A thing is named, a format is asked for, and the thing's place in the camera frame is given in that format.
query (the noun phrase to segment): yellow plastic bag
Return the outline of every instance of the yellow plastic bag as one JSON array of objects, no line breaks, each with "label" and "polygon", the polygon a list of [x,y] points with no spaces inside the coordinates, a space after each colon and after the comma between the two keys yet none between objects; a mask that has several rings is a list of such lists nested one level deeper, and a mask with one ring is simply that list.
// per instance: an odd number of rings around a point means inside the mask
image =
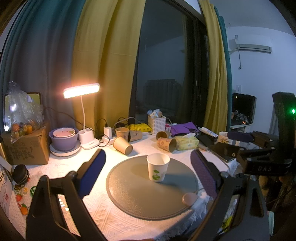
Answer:
[{"label": "yellow plastic bag", "polygon": [[141,132],[149,132],[152,131],[149,125],[145,123],[140,123],[140,124],[130,124],[128,128],[131,131],[141,131]]},{"label": "yellow plastic bag", "polygon": [[177,141],[177,150],[195,149],[199,140],[195,137],[174,137]]}]

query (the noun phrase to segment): basket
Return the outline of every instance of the basket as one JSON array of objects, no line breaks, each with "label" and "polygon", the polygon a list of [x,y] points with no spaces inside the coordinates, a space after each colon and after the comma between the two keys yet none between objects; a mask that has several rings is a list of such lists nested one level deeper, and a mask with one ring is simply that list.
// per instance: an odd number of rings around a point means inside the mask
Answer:
[{"label": "basket", "polygon": [[160,118],[151,118],[148,116],[148,125],[151,127],[152,135],[156,135],[159,131],[165,131],[166,117],[163,115]]}]

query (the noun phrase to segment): air conditioner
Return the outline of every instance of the air conditioner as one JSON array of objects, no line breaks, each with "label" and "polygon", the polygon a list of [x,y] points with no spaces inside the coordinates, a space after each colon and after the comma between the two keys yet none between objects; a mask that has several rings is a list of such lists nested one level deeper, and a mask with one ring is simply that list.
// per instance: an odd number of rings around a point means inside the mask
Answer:
[{"label": "air conditioner", "polygon": [[256,34],[235,35],[235,42],[239,50],[271,53],[271,40],[267,36]]}]

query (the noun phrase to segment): bag of fruit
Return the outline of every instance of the bag of fruit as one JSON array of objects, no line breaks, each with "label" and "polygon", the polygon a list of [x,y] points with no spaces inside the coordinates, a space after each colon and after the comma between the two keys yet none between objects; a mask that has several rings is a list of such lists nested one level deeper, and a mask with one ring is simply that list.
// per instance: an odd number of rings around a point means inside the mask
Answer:
[{"label": "bag of fruit", "polygon": [[24,135],[38,130],[43,124],[41,105],[35,103],[15,82],[9,82],[9,110],[11,120],[11,143]]}]

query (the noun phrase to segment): paper cup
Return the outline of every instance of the paper cup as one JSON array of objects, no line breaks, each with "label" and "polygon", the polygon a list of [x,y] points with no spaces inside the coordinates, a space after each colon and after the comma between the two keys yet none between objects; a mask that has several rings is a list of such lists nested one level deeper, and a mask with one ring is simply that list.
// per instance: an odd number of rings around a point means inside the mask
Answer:
[{"label": "paper cup", "polygon": [[126,141],[128,140],[129,128],[118,127],[118,128],[115,129],[115,131],[116,131],[116,136],[117,137],[123,137],[124,139],[126,139]]},{"label": "paper cup", "polygon": [[129,131],[128,134],[128,141],[132,142],[132,141],[137,141],[142,139],[143,134],[141,131]]},{"label": "paper cup", "polygon": [[170,137],[170,132],[169,131],[159,131],[156,134],[156,140],[160,137],[164,137],[164,138],[169,138]]},{"label": "paper cup", "polygon": [[147,156],[149,179],[153,182],[161,182],[165,178],[170,157],[162,153],[154,153]]},{"label": "paper cup", "polygon": [[175,139],[159,137],[157,139],[157,146],[161,149],[173,152],[177,147],[177,141]]},{"label": "paper cup", "polygon": [[230,145],[236,145],[236,146],[239,145],[239,141],[229,139],[227,137],[227,132],[225,132],[225,131],[219,132],[217,142],[226,143],[226,144],[230,144]]},{"label": "paper cup", "polygon": [[114,140],[113,147],[125,155],[130,154],[133,150],[133,146],[129,144],[123,137],[117,137]]}]

